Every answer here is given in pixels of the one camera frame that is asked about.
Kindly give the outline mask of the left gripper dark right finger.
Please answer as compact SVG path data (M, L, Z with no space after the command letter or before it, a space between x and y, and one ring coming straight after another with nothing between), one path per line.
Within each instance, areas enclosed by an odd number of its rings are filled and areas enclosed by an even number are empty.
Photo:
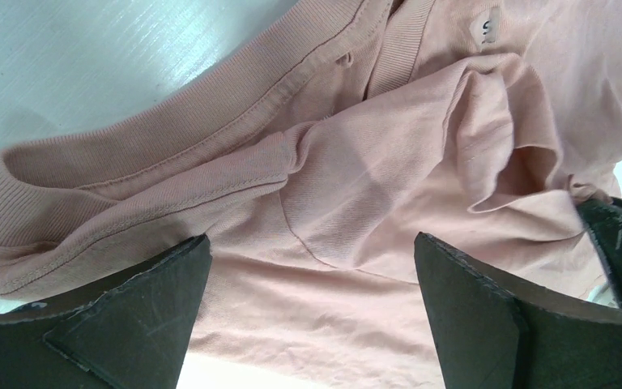
M622 310L547 289L426 233L414 259L448 388L622 388Z

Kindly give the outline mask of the beige pink printed t-shirt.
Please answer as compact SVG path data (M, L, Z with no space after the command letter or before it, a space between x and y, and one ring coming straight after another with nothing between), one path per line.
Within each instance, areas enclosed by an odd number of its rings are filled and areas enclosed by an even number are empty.
M443 385L431 233L587 297L620 194L622 1L301 1L165 102L0 153L0 299L206 234L189 350L339 388Z

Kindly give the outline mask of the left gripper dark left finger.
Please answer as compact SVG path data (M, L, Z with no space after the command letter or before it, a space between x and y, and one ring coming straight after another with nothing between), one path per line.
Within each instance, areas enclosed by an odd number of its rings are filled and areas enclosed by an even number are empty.
M174 388L211 261L193 237L0 314L0 388Z

